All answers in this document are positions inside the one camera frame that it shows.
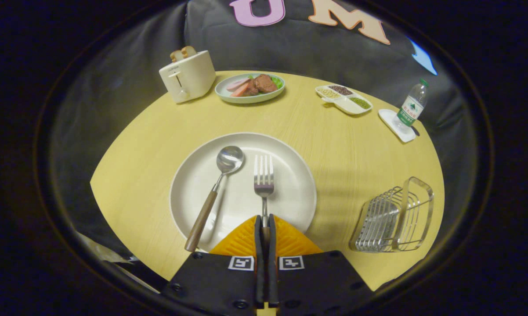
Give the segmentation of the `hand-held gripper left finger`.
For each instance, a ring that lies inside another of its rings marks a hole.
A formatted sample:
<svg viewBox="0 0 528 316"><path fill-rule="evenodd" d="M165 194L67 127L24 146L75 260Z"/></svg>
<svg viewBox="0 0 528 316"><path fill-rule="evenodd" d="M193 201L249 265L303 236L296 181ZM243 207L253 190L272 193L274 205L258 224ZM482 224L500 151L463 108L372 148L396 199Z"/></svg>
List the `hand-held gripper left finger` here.
<svg viewBox="0 0 528 316"><path fill-rule="evenodd" d="M265 264L261 216L236 228L248 233L247 255L192 252L162 294L199 313L256 313L264 306Z"/></svg>

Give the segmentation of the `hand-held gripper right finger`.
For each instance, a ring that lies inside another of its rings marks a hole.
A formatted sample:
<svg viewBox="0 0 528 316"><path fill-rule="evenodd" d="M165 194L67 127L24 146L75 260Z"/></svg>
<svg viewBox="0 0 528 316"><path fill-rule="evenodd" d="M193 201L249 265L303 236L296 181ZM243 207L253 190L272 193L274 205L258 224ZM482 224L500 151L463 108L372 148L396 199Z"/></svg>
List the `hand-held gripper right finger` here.
<svg viewBox="0 0 528 316"><path fill-rule="evenodd" d="M282 255L287 224L268 218L268 304L278 313L359 313L374 296L338 250Z"/></svg>

